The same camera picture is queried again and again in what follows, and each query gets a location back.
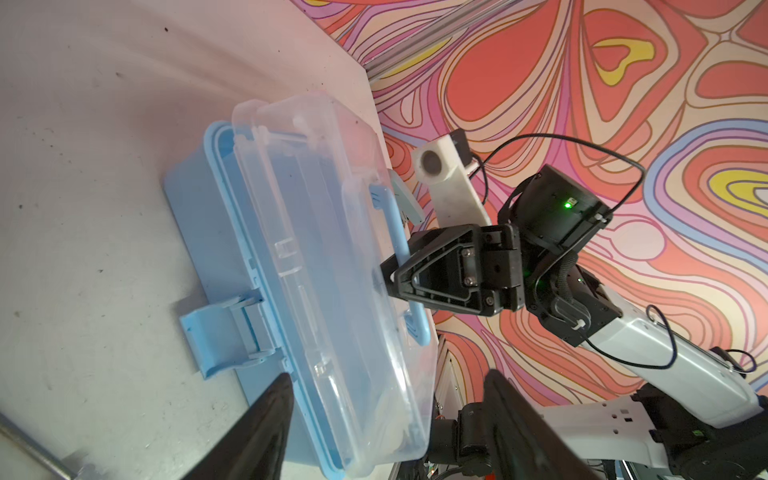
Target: robotic arm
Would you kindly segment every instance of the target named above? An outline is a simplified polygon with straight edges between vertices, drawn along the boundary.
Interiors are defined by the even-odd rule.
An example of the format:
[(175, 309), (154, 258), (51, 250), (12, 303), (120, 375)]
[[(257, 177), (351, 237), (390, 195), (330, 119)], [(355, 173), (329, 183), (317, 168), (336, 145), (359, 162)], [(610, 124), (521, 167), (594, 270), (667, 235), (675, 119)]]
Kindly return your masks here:
[[(580, 458), (668, 466), (691, 480), (749, 479), (767, 467), (768, 400), (755, 394), (728, 352), (689, 343), (658, 308), (639, 310), (578, 265), (578, 252), (616, 207), (544, 166), (521, 182), (491, 225), (467, 179), (468, 152), (461, 131), (412, 152), (441, 228), (412, 238), (408, 263), (382, 264), (389, 294), (482, 316), (526, 306), (566, 343), (608, 356), (648, 381), (631, 397), (540, 410)], [(472, 434), (482, 408), (466, 409), (472, 421), (469, 413), (456, 425), (435, 421), (430, 452), (436, 462), (484, 475), (491, 469), (483, 460), (487, 451), (483, 457)]]

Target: blue handle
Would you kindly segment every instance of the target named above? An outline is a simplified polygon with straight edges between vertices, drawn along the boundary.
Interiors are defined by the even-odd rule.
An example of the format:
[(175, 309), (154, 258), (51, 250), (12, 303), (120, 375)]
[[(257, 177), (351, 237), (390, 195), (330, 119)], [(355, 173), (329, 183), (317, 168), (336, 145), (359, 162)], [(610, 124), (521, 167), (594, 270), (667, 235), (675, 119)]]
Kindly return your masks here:
[[(395, 195), (384, 185), (371, 185), (369, 190), (374, 208), (384, 211), (389, 239), (395, 249), (397, 264), (403, 265), (411, 258), (411, 250), (408, 248), (406, 232), (402, 229), (400, 209), (397, 207)], [(419, 345), (429, 345), (432, 340), (432, 329), (429, 328), (429, 319), (423, 304), (412, 300), (409, 302), (409, 311), (406, 312), (406, 328)]]

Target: white table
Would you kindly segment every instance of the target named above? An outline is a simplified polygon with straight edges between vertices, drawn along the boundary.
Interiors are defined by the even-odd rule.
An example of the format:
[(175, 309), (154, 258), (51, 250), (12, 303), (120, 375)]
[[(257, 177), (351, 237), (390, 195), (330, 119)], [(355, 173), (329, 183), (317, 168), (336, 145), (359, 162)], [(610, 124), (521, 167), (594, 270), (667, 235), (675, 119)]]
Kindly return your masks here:
[[(178, 326), (206, 301), (161, 178), (249, 98), (324, 89), (381, 136), (366, 73), (287, 0), (3, 2), (0, 62), (0, 411), (113, 480), (179, 478), (247, 405)], [(3, 439), (0, 478), (47, 474)]]

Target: psychedelic wallpaper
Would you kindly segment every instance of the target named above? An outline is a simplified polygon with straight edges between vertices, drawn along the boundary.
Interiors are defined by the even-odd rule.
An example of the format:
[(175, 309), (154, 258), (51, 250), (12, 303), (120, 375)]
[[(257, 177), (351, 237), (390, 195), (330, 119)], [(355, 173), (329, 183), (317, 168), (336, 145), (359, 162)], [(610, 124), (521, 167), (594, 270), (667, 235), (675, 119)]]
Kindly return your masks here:
[[(367, 41), (395, 38), (373, 40), (376, 28), (422, 25), (411, 22), (421, 15), (415, 5), (460, 3), (294, 1), (359, 60), (373, 52), (361, 47)], [(640, 161), (643, 188), (582, 250), (580, 264), (638, 306), (658, 305), (703, 348), (750, 351), (759, 367), (747, 378), (768, 395), (768, 2), (522, 0), (372, 90), (392, 166), (427, 212), (429, 193), (415, 181), (409, 152), (457, 127), (481, 157), (536, 131)], [(621, 161), (581, 146), (520, 141), (489, 164), (491, 218), (542, 164), (609, 204), (637, 179)], [(482, 175), (473, 181), (482, 192)], [(416, 229), (436, 226), (430, 215)], [(618, 364), (565, 345), (525, 311), (437, 312), (435, 322), (461, 366), (468, 402), (481, 399), (489, 368), (543, 406), (609, 399), (641, 384)]]

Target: transparent lid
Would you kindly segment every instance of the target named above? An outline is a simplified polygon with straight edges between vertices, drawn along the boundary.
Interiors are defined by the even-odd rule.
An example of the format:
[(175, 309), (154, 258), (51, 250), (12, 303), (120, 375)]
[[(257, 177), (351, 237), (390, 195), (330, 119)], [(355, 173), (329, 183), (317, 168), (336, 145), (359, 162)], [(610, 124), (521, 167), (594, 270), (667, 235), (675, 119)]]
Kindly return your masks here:
[(310, 408), (327, 427), (319, 433), (331, 457), (350, 477), (421, 457), (437, 340), (434, 331), (429, 346), (411, 339), (407, 304), (386, 293), (376, 235), (387, 238), (386, 223), (369, 194), (370, 184), (389, 186), (376, 134), (321, 93), (245, 102), (232, 124), (279, 277), (270, 288), (282, 290), (296, 326), (289, 355), (316, 390)]

